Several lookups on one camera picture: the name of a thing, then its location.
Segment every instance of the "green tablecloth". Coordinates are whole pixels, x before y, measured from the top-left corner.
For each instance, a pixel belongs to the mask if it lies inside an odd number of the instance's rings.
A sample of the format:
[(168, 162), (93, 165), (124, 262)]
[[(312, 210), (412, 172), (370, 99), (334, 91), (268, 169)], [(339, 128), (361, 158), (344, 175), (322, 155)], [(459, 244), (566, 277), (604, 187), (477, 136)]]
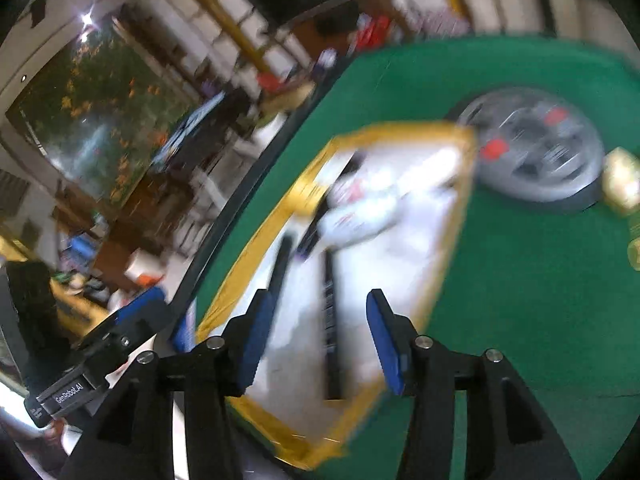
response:
[[(607, 151), (640, 146), (640, 78), (593, 48), (487, 37), (361, 57), (245, 208), (198, 292), (198, 317), (253, 232), (331, 137), (382, 121), (440, 120), (462, 99), (505, 85), (536, 86), (581, 108)], [(606, 465), (640, 414), (640, 274), (628, 265), (627, 243), (625, 222), (604, 206), (558, 216), (479, 189), (427, 330), (457, 351), (503, 350), (549, 410), (585, 478)], [(318, 474), (393, 478), (408, 410), (406, 400), (385, 401), (350, 455)], [(457, 470), (462, 460), (458, 448)]]

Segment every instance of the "green table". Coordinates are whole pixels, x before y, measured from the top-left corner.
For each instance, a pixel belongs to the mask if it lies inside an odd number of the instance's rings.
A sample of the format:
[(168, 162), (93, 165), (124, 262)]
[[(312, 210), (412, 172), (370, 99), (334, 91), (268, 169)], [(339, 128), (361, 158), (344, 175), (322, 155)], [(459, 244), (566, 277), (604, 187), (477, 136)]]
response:
[[(486, 37), (363, 56), (281, 142), (277, 158), (263, 161), (268, 173), (238, 214), (221, 219), (228, 225), (198, 290), (198, 318), (254, 231), (329, 139), (376, 122), (440, 120), (466, 97), (506, 85), (539, 87), (581, 108), (607, 151), (640, 146), (640, 77), (594, 48)], [(640, 414), (640, 274), (626, 260), (627, 243), (625, 222), (602, 205), (559, 216), (478, 189), (427, 328), (450, 349), (504, 351), (585, 479), (612, 459)], [(385, 398), (354, 436), (350, 453), (323, 464), (316, 475), (394, 478), (410, 406), (406, 399)], [(465, 421), (459, 411), (454, 470), (461, 478)]]

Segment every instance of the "gray round object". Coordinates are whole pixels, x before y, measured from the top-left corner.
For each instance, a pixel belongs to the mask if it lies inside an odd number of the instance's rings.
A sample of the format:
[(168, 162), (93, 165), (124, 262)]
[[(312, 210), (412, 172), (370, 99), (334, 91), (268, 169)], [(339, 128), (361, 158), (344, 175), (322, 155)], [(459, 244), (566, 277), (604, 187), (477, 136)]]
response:
[(600, 197), (604, 147), (580, 110), (532, 88), (502, 88), (457, 108), (478, 133), (478, 179), (527, 202), (581, 210)]
[(207, 339), (206, 345), (210, 350), (219, 350), (225, 345), (225, 340), (219, 335), (215, 335)]
[(141, 365), (149, 364), (156, 358), (156, 354), (154, 354), (151, 350), (145, 350), (144, 352), (140, 352), (136, 356), (136, 361), (138, 361)]
[(502, 352), (500, 352), (499, 350), (496, 350), (495, 348), (489, 348), (484, 355), (486, 356), (487, 359), (489, 359), (489, 361), (491, 361), (492, 363), (499, 363), (500, 361), (502, 361), (502, 359), (504, 358), (504, 355), (502, 354)]
[(433, 339), (431, 339), (427, 335), (419, 335), (417, 338), (415, 338), (415, 345), (418, 348), (423, 348), (425, 350), (428, 350), (433, 346)]

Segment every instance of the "silver bolt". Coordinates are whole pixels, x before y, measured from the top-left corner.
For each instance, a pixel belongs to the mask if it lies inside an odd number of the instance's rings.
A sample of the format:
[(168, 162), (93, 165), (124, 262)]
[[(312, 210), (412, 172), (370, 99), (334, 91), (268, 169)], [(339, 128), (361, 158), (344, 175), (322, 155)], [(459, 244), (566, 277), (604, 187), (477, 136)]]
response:
[(219, 335), (215, 335), (207, 339), (207, 348), (209, 350), (219, 350), (225, 345), (224, 338)]
[(147, 365), (151, 361), (156, 358), (156, 354), (154, 354), (151, 350), (145, 350), (144, 352), (140, 352), (136, 357), (136, 361), (138, 361), (141, 365)]
[(489, 359), (489, 361), (491, 361), (492, 363), (499, 363), (500, 361), (502, 361), (502, 359), (504, 358), (504, 355), (502, 354), (502, 352), (500, 352), (499, 350), (496, 350), (495, 348), (489, 348), (484, 355), (486, 356), (487, 359)]
[(428, 335), (419, 335), (417, 338), (415, 338), (415, 345), (418, 348), (424, 348), (425, 350), (428, 350), (433, 346), (433, 339), (431, 339)]

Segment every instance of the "red sticker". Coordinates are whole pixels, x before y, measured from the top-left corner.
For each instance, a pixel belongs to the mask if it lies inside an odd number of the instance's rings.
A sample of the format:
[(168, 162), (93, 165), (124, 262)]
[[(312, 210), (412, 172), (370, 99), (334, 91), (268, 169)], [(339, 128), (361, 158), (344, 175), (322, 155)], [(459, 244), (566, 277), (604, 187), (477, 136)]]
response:
[(509, 151), (509, 145), (502, 139), (492, 139), (480, 149), (480, 155), (486, 160), (498, 160)]
[(545, 124), (547, 126), (556, 126), (556, 124), (560, 124), (568, 116), (569, 112), (567, 112), (564, 108), (553, 108), (546, 114)]

